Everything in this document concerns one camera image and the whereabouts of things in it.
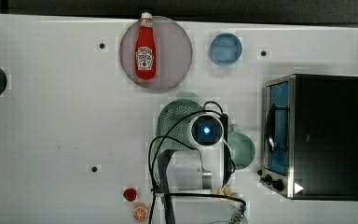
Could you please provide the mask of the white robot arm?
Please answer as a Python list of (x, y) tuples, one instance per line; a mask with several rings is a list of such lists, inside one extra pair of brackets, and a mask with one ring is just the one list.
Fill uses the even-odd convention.
[[(149, 158), (153, 190), (162, 196), (167, 224), (175, 224), (173, 197), (202, 197), (205, 189), (224, 187), (235, 173), (235, 162), (227, 133), (228, 116), (212, 110), (201, 110), (181, 117), (171, 126), (184, 124), (182, 141), (167, 131), (156, 139), (160, 145)], [(167, 140), (182, 149), (162, 147)]]

